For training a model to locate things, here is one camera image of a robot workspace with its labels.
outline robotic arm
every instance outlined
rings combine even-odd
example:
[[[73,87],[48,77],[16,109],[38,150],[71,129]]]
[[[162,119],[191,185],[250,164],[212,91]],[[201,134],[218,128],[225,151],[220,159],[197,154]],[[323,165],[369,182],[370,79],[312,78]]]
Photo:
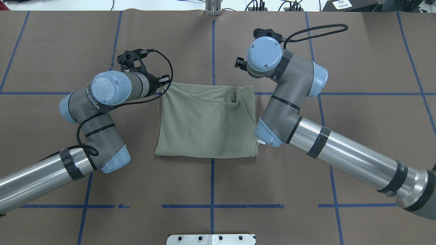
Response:
[[[40,162],[0,179],[0,216],[21,205],[49,193],[72,181],[82,179],[92,171],[101,169],[111,173],[130,162],[129,151],[121,138],[109,112],[125,103],[153,95],[157,88],[170,84],[169,75],[160,78],[148,73],[142,59],[154,49],[136,49],[118,56],[119,71],[106,71],[94,77],[84,88],[62,99],[59,110],[70,123],[78,124],[79,145],[64,148]],[[87,139],[81,143],[79,131]]]
[[[386,157],[329,128],[299,115],[304,99],[316,97],[324,87],[328,72],[288,49],[282,49],[282,35],[256,29],[247,61],[238,57],[236,68],[254,78],[277,82],[255,134],[275,147],[296,146],[314,159],[346,172],[378,192],[395,199],[413,214],[436,220],[436,165],[432,171],[413,169]]]

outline cloth fold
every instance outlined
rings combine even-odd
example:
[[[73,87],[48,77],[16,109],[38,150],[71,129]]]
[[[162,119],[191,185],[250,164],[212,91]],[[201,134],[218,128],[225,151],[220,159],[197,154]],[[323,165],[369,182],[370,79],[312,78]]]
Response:
[[[252,86],[172,82],[161,100],[156,155],[205,158],[257,156]]]

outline blue joint cap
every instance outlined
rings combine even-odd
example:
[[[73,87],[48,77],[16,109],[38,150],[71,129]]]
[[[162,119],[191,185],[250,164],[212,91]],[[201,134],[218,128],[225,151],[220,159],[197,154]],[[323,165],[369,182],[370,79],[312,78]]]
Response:
[[[70,101],[70,97],[71,97],[71,95],[72,95],[73,93],[71,93],[71,94],[65,96],[65,98],[63,98],[63,99],[61,100],[61,102],[59,103],[59,111],[61,112],[61,115],[62,115],[65,119],[67,119],[67,121],[68,121],[69,123],[72,123],[72,124],[78,124],[78,122],[76,122],[76,121],[73,119],[73,117],[71,116],[71,114],[70,114],[70,109],[68,108],[68,104],[69,104],[69,101]]]
[[[257,123],[256,130],[254,131],[259,140],[272,145],[274,147],[279,147],[283,144],[279,138],[268,128],[268,126],[262,121],[262,118],[259,118],[259,122]]]
[[[124,145],[105,166],[102,167],[102,171],[105,174],[109,174],[121,167],[124,167],[130,162],[130,154],[127,150],[126,145]]]
[[[94,77],[91,92],[94,98],[104,105],[118,105],[130,96],[132,83],[122,72],[105,71]]]
[[[259,37],[251,43],[247,51],[247,63],[256,71],[274,69],[282,58],[282,47],[272,37]]]
[[[312,88],[310,89],[310,92],[307,95],[309,97],[317,96],[326,85],[327,78],[328,78],[328,71],[324,67],[317,65],[313,61],[312,63],[313,63],[313,81],[312,81]]]

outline red object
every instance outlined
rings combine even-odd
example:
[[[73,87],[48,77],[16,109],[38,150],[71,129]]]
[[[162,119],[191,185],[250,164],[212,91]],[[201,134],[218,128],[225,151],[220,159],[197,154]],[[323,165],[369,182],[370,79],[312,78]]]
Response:
[[[10,10],[4,3],[0,0],[0,10]]]

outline green cloth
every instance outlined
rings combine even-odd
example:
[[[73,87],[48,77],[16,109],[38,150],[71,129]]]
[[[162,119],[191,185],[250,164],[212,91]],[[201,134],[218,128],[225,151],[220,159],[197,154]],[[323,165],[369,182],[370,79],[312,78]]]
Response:
[[[257,156],[252,86],[171,83],[162,96],[158,156]]]

